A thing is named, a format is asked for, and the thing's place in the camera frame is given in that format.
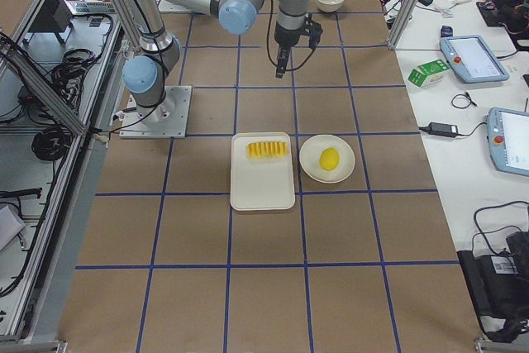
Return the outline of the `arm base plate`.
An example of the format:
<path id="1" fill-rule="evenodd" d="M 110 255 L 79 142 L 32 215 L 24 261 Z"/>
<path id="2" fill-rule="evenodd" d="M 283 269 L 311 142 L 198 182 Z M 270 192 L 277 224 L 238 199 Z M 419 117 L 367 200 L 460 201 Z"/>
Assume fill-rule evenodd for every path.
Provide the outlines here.
<path id="1" fill-rule="evenodd" d="M 130 94 L 128 107 L 135 110 L 120 118 L 122 129 L 119 136 L 124 139 L 164 139 L 184 138 L 186 136 L 188 114 L 191 103 L 192 87 L 165 86 L 164 101 L 152 112 L 137 107 L 136 100 Z"/>

